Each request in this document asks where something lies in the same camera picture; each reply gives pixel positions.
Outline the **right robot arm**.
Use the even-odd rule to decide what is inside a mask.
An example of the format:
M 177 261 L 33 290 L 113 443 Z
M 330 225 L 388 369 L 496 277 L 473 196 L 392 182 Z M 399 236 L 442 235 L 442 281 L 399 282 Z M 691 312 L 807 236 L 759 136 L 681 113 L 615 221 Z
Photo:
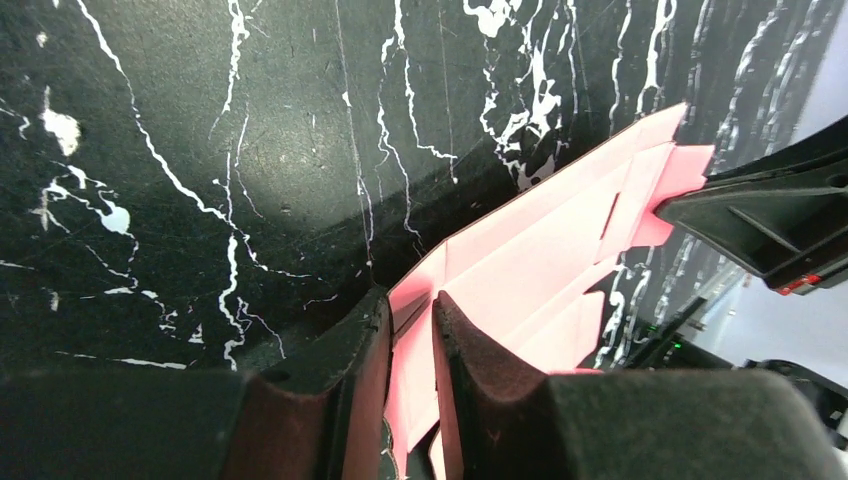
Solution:
M 782 296 L 847 281 L 847 115 L 776 153 L 708 177 L 697 191 L 664 200 L 654 213 L 733 261 Z M 696 293 L 623 362 L 630 370 L 760 369 L 788 380 L 813 405 L 833 446 L 847 453 L 847 388 L 788 360 L 732 367 L 684 340 L 705 314 Z

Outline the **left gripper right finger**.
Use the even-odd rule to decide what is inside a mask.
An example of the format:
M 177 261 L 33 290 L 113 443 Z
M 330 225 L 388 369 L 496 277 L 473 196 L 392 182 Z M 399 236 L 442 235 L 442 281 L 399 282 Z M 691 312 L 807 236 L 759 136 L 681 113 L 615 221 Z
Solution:
M 841 479 L 811 404 L 763 370 L 546 374 L 433 304 L 449 479 Z

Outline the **pink paper box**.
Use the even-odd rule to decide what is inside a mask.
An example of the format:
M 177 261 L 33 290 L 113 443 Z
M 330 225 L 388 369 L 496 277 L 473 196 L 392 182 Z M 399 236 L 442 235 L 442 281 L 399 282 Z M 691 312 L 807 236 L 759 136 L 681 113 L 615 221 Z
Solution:
M 546 373 L 594 349 L 603 295 L 593 286 L 621 253 L 672 233 L 656 215 L 704 185 L 709 145 L 681 145 L 679 103 L 620 131 L 577 161 L 449 236 L 391 290 L 393 359 L 385 420 L 398 478 L 439 413 L 433 301 L 446 292 L 484 333 Z

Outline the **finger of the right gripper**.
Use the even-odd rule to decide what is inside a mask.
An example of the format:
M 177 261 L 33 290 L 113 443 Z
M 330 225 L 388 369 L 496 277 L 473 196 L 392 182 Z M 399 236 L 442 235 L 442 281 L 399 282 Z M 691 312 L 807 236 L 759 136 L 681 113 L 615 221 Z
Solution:
M 847 279 L 847 121 L 663 201 L 655 215 L 781 294 Z

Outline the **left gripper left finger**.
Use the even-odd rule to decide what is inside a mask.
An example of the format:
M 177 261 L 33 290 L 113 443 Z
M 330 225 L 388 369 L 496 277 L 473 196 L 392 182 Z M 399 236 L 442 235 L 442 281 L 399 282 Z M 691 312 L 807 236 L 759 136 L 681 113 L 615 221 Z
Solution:
M 35 371 L 1 382 L 5 479 L 374 479 L 392 312 L 371 289 L 261 372 Z

